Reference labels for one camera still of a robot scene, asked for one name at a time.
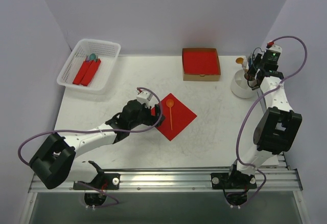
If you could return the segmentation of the orange plastic spoon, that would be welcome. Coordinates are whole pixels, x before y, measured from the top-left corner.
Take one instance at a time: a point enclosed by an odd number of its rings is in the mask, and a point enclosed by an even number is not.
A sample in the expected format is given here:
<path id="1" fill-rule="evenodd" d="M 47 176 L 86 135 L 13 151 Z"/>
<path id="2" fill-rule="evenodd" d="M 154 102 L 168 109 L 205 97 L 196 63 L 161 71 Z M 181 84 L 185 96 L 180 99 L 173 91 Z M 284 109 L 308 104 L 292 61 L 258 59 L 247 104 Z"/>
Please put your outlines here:
<path id="1" fill-rule="evenodd" d="M 166 101 L 166 106 L 169 108 L 170 128 L 171 128 L 171 130 L 173 130 L 172 107 L 174 106 L 174 101 L 172 99 L 168 99 Z"/>

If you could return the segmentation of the red paper napkin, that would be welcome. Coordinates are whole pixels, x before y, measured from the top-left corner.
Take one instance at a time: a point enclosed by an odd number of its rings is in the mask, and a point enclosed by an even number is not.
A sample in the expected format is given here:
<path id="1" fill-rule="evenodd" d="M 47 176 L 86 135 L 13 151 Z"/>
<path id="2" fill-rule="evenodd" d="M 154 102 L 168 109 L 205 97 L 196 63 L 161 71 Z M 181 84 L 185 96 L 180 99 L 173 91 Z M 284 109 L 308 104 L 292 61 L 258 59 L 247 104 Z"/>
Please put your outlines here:
<path id="1" fill-rule="evenodd" d="M 174 106 L 172 107 L 172 120 L 173 130 L 170 128 L 170 115 L 169 108 L 166 106 L 166 101 L 172 99 Z M 169 141 L 172 141 L 177 137 L 189 124 L 197 118 L 197 115 L 179 101 L 172 93 L 169 93 L 166 97 L 161 100 L 163 115 L 165 120 L 157 130 L 161 132 Z"/>

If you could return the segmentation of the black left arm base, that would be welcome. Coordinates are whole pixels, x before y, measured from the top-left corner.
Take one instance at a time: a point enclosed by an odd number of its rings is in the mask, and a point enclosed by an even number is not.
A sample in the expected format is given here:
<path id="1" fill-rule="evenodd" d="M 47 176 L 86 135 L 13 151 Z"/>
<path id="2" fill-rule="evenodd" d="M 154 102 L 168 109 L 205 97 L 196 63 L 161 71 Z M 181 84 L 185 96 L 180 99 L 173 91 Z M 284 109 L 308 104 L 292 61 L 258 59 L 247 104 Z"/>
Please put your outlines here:
<path id="1" fill-rule="evenodd" d="M 116 197 L 109 195 L 107 190 L 118 190 L 120 187 L 118 173 L 98 174 L 90 183 L 74 182 L 74 190 L 94 190 L 95 193 L 85 192 L 83 200 L 87 207 L 97 209 L 118 205 L 120 202 Z"/>

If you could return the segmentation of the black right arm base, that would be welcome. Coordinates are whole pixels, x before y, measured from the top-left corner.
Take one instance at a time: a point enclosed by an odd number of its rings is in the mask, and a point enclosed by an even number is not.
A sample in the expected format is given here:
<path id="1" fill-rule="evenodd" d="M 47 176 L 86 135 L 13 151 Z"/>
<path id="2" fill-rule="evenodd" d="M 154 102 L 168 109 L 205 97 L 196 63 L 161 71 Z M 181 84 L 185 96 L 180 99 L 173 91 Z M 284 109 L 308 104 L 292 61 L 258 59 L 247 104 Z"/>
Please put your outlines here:
<path id="1" fill-rule="evenodd" d="M 212 189 L 222 190 L 232 207 L 240 208 L 248 199 L 248 191 L 257 188 L 253 175 L 239 173 L 211 173 Z"/>

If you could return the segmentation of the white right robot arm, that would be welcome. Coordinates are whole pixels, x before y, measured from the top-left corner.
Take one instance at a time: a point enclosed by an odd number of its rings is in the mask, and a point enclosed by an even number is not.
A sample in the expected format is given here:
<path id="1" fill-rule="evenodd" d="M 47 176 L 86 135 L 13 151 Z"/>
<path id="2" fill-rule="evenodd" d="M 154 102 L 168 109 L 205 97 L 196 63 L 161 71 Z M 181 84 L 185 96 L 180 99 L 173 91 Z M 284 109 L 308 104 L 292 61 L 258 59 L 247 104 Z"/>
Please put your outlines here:
<path id="1" fill-rule="evenodd" d="M 255 170 L 271 157 L 289 151 L 301 125 L 302 116 L 290 106 L 284 75 L 277 70 L 281 53 L 280 46 L 269 43 L 263 54 L 248 59 L 244 77 L 252 90 L 260 90 L 266 110 L 254 130 L 253 146 L 235 160 L 226 176 L 233 188 L 249 183 Z"/>

